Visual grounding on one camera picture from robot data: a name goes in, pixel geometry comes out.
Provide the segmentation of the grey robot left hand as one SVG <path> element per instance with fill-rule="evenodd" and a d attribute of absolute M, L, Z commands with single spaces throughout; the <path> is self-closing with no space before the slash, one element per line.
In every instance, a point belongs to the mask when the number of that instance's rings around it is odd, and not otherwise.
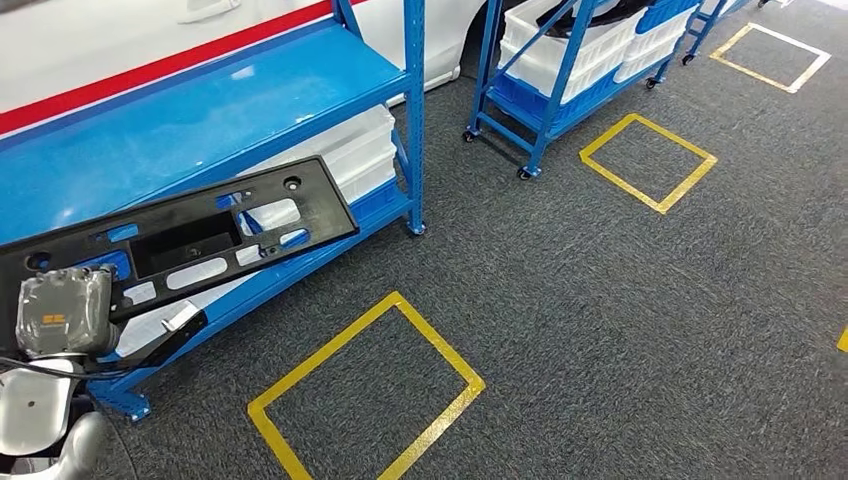
<path fill-rule="evenodd" d="M 17 346 L 29 357 L 112 352 L 122 329 L 110 321 L 111 264 L 39 273 L 20 283 Z"/>

